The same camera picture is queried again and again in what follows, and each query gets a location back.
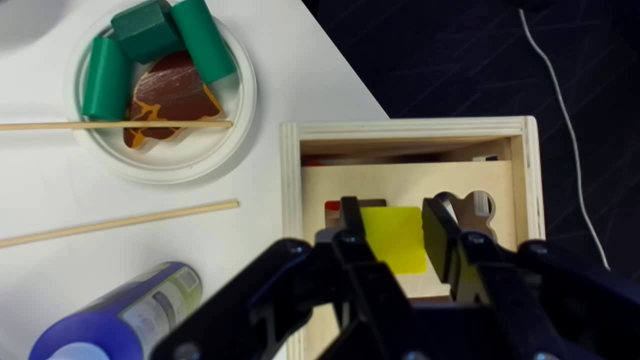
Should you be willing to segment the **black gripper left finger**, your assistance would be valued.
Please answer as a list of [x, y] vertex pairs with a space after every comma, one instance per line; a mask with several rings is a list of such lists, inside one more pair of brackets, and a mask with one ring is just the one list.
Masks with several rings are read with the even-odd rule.
[[360, 280], [378, 280], [384, 265], [377, 260], [366, 242], [365, 218], [356, 197], [340, 200], [340, 223], [343, 227], [332, 239], [340, 267]]

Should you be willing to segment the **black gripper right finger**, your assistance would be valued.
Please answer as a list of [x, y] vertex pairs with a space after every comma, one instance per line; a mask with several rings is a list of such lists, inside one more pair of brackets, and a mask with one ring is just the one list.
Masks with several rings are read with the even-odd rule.
[[424, 249], [449, 299], [429, 299], [423, 311], [518, 314], [529, 308], [529, 282], [518, 251], [487, 233], [488, 223], [463, 218], [464, 202], [450, 192], [423, 202]]

